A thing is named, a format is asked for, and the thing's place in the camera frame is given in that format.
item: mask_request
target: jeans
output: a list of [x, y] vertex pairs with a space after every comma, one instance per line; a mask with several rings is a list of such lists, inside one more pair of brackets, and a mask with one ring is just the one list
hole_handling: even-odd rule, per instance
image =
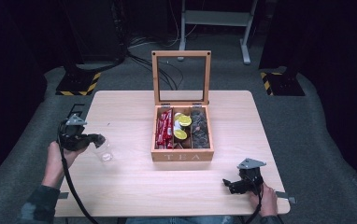
[[131, 217], [126, 224], [234, 224], [234, 217]]

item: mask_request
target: sleeve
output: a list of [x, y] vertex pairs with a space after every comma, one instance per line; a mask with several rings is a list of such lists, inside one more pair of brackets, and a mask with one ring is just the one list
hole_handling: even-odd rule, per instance
[[15, 223], [52, 223], [59, 194], [58, 189], [40, 185], [21, 208]]
[[280, 219], [276, 216], [262, 217], [260, 219], [261, 224], [282, 224]]

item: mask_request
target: wooden tea box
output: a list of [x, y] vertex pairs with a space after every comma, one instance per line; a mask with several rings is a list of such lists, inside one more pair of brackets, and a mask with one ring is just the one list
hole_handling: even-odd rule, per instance
[[[155, 50], [152, 53], [155, 111], [151, 156], [153, 161], [211, 161], [214, 154], [208, 113], [211, 52]], [[160, 60], [195, 58], [202, 66], [203, 89], [170, 91], [161, 88]]]

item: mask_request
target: human arm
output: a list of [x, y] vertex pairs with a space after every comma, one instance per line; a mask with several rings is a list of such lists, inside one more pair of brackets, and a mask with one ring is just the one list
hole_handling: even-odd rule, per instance
[[[261, 199], [261, 210], [260, 216], [261, 224], [280, 224], [281, 221], [278, 219], [278, 204], [277, 204], [277, 194], [271, 188], [269, 188], [265, 183], [262, 185], [263, 198]], [[251, 206], [256, 208], [259, 202], [259, 198], [254, 193], [250, 193], [250, 203]]]
[[[78, 151], [64, 149], [67, 166], [70, 167], [75, 158], [85, 149]], [[54, 208], [60, 194], [59, 183], [63, 176], [64, 169], [60, 148], [56, 142], [52, 142], [48, 147], [47, 164], [41, 185], [33, 191], [21, 208], [16, 223], [51, 223], [55, 214]]]

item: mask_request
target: clear plastic cup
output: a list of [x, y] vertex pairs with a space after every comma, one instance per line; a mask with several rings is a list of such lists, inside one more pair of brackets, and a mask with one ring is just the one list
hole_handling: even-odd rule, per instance
[[105, 143], [103, 143], [100, 147], [96, 147], [94, 143], [90, 143], [88, 149], [90, 149], [100, 161], [112, 160], [112, 148], [107, 138]]

